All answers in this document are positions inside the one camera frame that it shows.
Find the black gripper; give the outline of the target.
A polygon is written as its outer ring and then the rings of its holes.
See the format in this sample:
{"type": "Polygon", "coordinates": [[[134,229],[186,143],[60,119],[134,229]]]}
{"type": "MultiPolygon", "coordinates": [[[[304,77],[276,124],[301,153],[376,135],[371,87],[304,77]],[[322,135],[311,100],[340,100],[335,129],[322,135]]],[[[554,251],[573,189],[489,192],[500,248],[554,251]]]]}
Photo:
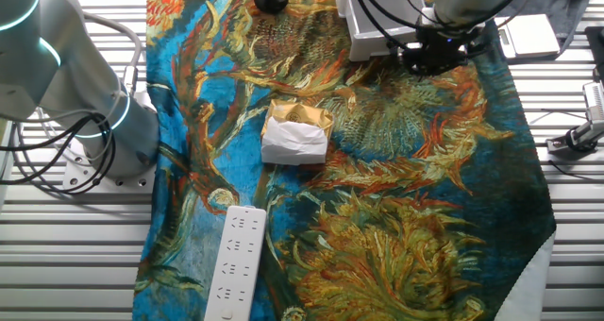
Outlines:
{"type": "Polygon", "coordinates": [[[400,60],[410,73],[418,76],[426,74],[423,64],[448,64],[447,70],[450,71],[466,66],[481,55],[480,52],[465,53],[460,50],[472,41],[471,31],[440,31],[433,26],[420,26],[416,30],[416,39],[421,47],[404,49],[400,53],[400,60]]]}

